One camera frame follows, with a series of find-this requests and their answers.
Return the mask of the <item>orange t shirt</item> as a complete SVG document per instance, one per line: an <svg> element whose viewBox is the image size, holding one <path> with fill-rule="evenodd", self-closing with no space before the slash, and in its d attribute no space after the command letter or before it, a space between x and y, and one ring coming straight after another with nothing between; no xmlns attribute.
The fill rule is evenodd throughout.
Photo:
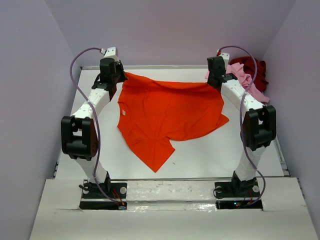
<svg viewBox="0 0 320 240"><path fill-rule="evenodd" d="M227 124L221 94L205 82L158 81L126 73L118 98L121 132L130 150L153 172L187 141Z"/></svg>

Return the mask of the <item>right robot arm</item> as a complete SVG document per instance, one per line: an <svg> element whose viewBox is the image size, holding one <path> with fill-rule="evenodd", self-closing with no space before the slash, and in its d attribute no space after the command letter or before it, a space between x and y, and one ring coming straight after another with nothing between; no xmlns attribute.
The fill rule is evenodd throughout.
<svg viewBox="0 0 320 240"><path fill-rule="evenodd" d="M215 183L213 193L219 200L248 196L259 199L262 191L256 178L258 164L266 148L276 138L276 109L257 101L242 87L238 77L227 73L228 61L226 53L207 58L207 83L239 110L243 152L231 181Z"/></svg>

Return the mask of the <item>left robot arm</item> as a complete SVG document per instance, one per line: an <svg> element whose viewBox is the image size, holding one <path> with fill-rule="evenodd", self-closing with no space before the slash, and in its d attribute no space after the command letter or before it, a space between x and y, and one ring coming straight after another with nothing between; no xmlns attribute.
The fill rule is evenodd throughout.
<svg viewBox="0 0 320 240"><path fill-rule="evenodd" d="M116 56L103 57L99 69L100 73L93 82L90 94L84 96L85 102L71 116L61 119L61 148L86 174L87 183L81 185L81 188L110 200L110 175L99 160L101 131L98 116L115 95L117 84L127 78Z"/></svg>

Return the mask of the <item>pink t shirt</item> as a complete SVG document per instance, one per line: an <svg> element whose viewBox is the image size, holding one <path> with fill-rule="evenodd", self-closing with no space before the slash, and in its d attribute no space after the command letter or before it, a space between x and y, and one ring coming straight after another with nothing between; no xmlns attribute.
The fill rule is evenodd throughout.
<svg viewBox="0 0 320 240"><path fill-rule="evenodd" d="M243 63L239 62L228 64L226 73L234 74L240 82L241 86L244 89L247 89L252 82L252 76L249 73L245 72L244 66L245 65ZM254 83L251 85L248 92L261 103L269 103L270 101L270 98L265 96L262 91L258 90Z"/></svg>

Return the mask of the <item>dark red t shirt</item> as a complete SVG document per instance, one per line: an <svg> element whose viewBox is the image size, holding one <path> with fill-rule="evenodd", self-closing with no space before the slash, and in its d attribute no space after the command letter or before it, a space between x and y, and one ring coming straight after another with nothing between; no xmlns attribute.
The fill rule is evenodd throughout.
<svg viewBox="0 0 320 240"><path fill-rule="evenodd" d="M257 75L254 80L254 84L256 88L263 93L266 91L267 86L269 84L269 82L266 80L266 62L258 59L255 59L255 61L257 65ZM255 64L251 57L243 56L243 57L234 58L229 63L230 65L233 65L236 63L242 64L243 71L246 74L251 75L252 78L254 77Z"/></svg>

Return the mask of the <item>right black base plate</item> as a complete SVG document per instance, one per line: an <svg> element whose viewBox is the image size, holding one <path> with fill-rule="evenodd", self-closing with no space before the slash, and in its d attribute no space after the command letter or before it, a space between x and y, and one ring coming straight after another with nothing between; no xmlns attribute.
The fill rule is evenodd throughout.
<svg viewBox="0 0 320 240"><path fill-rule="evenodd" d="M260 199L254 203L260 196L256 179L245 186L235 186L231 181L219 181L214 184L212 193L218 210L263 209Z"/></svg>

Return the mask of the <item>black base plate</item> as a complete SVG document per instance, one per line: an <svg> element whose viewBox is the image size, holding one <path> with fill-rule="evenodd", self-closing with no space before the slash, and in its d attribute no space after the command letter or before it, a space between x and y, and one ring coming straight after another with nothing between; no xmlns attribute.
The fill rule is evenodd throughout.
<svg viewBox="0 0 320 240"><path fill-rule="evenodd" d="M256 179L245 186L235 186L231 181L219 181L214 184L212 193L218 210L263 209L260 199L254 203L260 196Z"/></svg>
<svg viewBox="0 0 320 240"><path fill-rule="evenodd" d="M126 182L112 181L109 192L101 186L105 194L88 181L84 181L78 187L81 189L79 208L82 210L127 210L128 184Z"/></svg>

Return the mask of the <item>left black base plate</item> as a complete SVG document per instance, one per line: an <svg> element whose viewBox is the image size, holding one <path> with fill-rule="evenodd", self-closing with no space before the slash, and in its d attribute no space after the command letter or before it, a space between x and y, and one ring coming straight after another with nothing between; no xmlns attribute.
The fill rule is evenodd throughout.
<svg viewBox="0 0 320 240"><path fill-rule="evenodd" d="M109 192L101 186L105 194L88 181L84 181L78 187L81 189L79 208L82 210L127 210L128 184L126 182L112 181Z"/></svg>

